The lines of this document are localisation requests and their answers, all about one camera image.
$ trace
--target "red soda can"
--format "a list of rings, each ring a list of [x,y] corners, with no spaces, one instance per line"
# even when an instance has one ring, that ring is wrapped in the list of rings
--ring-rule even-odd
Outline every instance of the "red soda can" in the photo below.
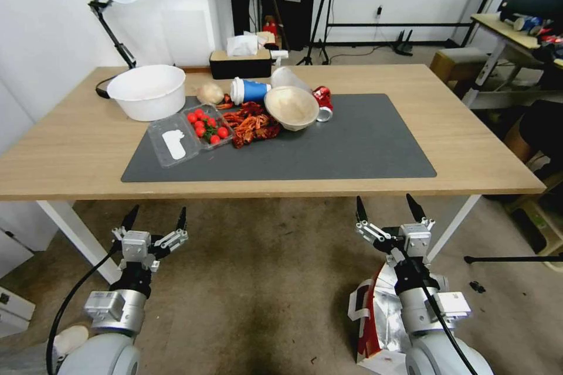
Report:
[[[326,86],[319,86],[313,90],[313,97],[315,97],[319,106],[317,121],[329,121],[333,116],[333,104],[330,101],[330,89]]]

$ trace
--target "stool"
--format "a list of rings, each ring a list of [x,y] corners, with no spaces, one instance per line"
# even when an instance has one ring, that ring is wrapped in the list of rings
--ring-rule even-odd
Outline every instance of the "stool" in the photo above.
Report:
[[[563,253],[563,227],[559,213],[541,203],[550,191],[563,183],[563,170],[542,180],[547,189],[537,195],[521,195],[505,209],[526,234],[528,242],[538,256],[559,256]],[[563,262],[546,262],[552,270],[563,272]]]
[[[475,47],[438,50],[430,70],[444,83],[473,81],[483,68],[488,55]]]

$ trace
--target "table leg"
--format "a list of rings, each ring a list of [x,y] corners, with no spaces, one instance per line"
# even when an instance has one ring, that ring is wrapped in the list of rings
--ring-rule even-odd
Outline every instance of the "table leg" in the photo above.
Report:
[[[494,48],[492,54],[485,62],[483,68],[481,69],[481,72],[479,73],[479,76],[477,76],[477,79],[475,79],[473,87],[463,96],[462,102],[468,108],[471,108],[471,103],[475,100],[475,98],[477,98],[477,95],[483,87],[483,84],[485,83],[489,75],[491,75],[491,72],[494,70],[494,68],[497,66],[497,61],[503,54],[505,46],[506,43],[501,39],[497,41],[497,46]]]
[[[107,255],[102,245],[67,202],[39,200],[37,204],[92,265],[96,265]],[[98,271],[110,284],[116,282],[121,275],[112,259],[109,259]]]
[[[480,197],[481,195],[471,195],[455,198],[458,202],[457,206],[452,207],[450,212],[446,216],[440,218],[441,221],[447,224],[446,228],[443,229],[442,232],[438,230],[432,231],[432,242],[428,251],[428,261],[432,261],[436,257],[438,252],[450,239],[453,232],[456,231],[456,229],[462,223],[463,219],[467,216],[467,214],[469,214],[469,211],[471,211],[471,208],[473,208]]]

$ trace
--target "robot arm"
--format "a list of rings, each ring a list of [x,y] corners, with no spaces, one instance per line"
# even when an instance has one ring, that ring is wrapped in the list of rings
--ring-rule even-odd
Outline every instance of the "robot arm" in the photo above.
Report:
[[[113,229],[123,252],[121,277],[108,291],[90,293],[84,310],[92,318],[96,336],[72,352],[60,367],[59,375],[135,375],[140,353],[133,345],[141,332],[144,305],[151,295],[152,274],[160,260],[184,244],[186,208],[177,227],[166,236],[132,230],[138,206]]]
[[[453,336],[455,322],[468,317],[471,309],[461,292],[441,292],[437,279],[431,276],[426,252],[435,222],[425,217],[410,195],[407,200],[417,223],[380,229],[369,222],[359,196],[356,212],[356,232],[386,254],[387,263],[397,276],[395,292],[412,344],[406,353],[407,373],[492,375],[485,359]]]

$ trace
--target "red and white bag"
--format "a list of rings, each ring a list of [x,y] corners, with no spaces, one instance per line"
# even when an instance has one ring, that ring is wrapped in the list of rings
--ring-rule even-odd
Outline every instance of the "red and white bag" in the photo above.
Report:
[[[395,271],[385,264],[350,294],[348,303],[348,317],[360,320],[356,362],[380,375],[407,375],[403,351],[410,341],[401,321],[396,280]],[[364,295],[362,307],[356,309],[359,294]]]

